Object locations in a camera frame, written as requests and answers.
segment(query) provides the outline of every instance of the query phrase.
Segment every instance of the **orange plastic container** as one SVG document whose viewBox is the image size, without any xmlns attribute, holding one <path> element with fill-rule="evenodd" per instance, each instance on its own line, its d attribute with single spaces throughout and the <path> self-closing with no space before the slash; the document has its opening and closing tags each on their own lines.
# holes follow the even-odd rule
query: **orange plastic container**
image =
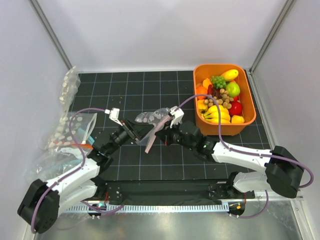
<svg viewBox="0 0 320 240">
<path fill-rule="evenodd" d="M 242 115 L 244 117 L 244 123 L 223 123 L 221 124 L 222 135 L 236 135 L 239 134 L 246 126 L 250 125 L 256 119 L 256 110 L 254 101 L 251 96 L 248 79 L 245 71 L 234 64 L 202 64 L 197 66 L 193 71 L 193 92 L 196 92 L 196 85 L 201 84 L 204 79 L 211 78 L 211 76 L 220 76 L 224 72 L 237 69 L 239 75 L 236 77 L 235 82 L 240 87 L 239 100 L 242 104 Z M 197 97 L 194 98 L 195 111 L 195 123 L 201 130 L 203 135 L 218 135 L 218 124 L 205 121 L 201 118 Z"/>
</svg>

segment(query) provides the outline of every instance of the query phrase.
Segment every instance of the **green apple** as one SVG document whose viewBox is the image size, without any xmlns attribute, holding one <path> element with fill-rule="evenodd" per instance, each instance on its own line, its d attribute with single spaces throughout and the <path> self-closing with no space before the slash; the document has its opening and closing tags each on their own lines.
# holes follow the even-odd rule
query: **green apple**
<svg viewBox="0 0 320 240">
<path fill-rule="evenodd" d="M 240 87 L 235 82 L 230 82 L 226 85 L 225 90 L 229 92 L 229 97 L 234 98 L 240 94 Z"/>
</svg>

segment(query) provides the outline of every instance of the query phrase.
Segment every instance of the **bunch of bananas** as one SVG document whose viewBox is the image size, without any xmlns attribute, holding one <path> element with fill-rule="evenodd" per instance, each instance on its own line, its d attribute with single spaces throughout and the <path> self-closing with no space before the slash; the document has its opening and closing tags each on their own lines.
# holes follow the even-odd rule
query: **bunch of bananas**
<svg viewBox="0 0 320 240">
<path fill-rule="evenodd" d="M 222 124 L 230 124 L 230 115 L 227 108 L 223 107 L 222 105 L 219 105 L 220 108 L 220 114 L 221 114 L 221 123 Z M 218 124 L 219 123 L 219 113 L 218 108 L 216 105 L 211 106 L 208 111 L 201 114 L 201 117 L 206 120 L 207 122 Z"/>
</svg>

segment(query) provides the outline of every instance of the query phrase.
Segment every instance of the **black grid mat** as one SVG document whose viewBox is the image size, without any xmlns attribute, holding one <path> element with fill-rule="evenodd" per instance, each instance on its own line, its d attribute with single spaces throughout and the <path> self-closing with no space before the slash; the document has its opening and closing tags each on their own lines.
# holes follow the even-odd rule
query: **black grid mat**
<svg viewBox="0 0 320 240">
<path fill-rule="evenodd" d="M 120 108 L 120 116 L 132 120 L 142 112 L 171 108 L 193 95 L 192 71 L 83 73 L 81 85 L 71 111 L 84 108 Z M 183 108 L 184 121 L 195 123 L 194 101 Z M 236 136 L 225 136 L 230 143 L 255 149 L 268 149 L 269 143 L 256 108 L 257 117 Z M 92 136 L 105 130 L 112 133 L 118 125 L 98 113 Z M 156 140 L 149 154 L 127 142 L 113 155 L 113 163 L 103 174 L 105 180 L 183 180 L 225 179 L 231 172 L 248 172 L 247 168 L 201 162 L 180 145 L 164 146 Z"/>
</svg>

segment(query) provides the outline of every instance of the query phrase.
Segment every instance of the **orange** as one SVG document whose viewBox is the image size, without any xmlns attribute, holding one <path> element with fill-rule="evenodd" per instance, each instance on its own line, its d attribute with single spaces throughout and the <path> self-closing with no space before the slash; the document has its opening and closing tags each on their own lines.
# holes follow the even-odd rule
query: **orange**
<svg viewBox="0 0 320 240">
<path fill-rule="evenodd" d="M 203 80 L 202 86 L 204 86 L 206 89 L 208 89 L 209 85 L 212 85 L 209 78 L 206 78 L 205 80 Z"/>
<path fill-rule="evenodd" d="M 204 86 L 199 86 L 195 90 L 196 94 L 207 94 L 208 90 Z M 206 96 L 198 96 L 198 99 L 206 99 Z"/>
</svg>

